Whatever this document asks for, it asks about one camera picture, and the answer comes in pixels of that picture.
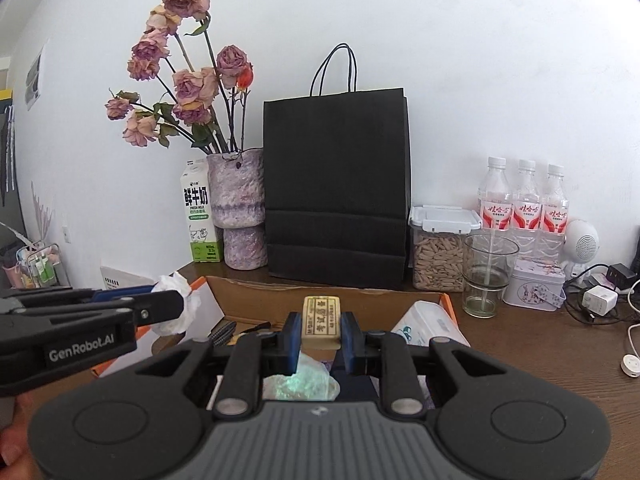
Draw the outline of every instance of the white charger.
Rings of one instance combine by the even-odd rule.
[[[590,288],[582,297],[582,305],[598,316],[604,316],[617,302],[618,293],[602,285]]]

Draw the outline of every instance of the human hand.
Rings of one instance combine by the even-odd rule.
[[[6,464],[5,468],[0,469],[0,480],[33,480],[38,477],[27,443],[32,404],[31,394],[16,397],[14,421],[0,431],[0,455]]]

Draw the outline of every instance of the textured ceramic vase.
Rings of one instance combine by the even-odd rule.
[[[252,270],[267,264],[264,226],[225,229],[225,263],[236,270]]]
[[[264,222],[262,148],[207,155],[213,223],[223,229]]]

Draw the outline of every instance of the white container lid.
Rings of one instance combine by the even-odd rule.
[[[498,168],[499,170],[503,170],[506,167],[507,167],[506,158],[502,158],[501,156],[489,157],[489,168]]]
[[[566,279],[562,267],[529,260],[517,260],[513,267],[512,277],[550,285],[560,285]]]
[[[443,205],[414,206],[409,214],[409,224],[428,233],[469,234],[481,226],[475,211]]]
[[[549,165],[549,175],[564,176],[564,166],[556,166],[555,164]]]
[[[536,169],[536,161],[535,160],[526,160],[525,158],[521,158],[518,162],[519,170],[535,170]]]

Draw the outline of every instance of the plastic bag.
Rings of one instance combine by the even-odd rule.
[[[324,365],[302,352],[295,374],[267,377],[262,384],[262,398],[270,400],[334,400],[339,393],[340,384]]]

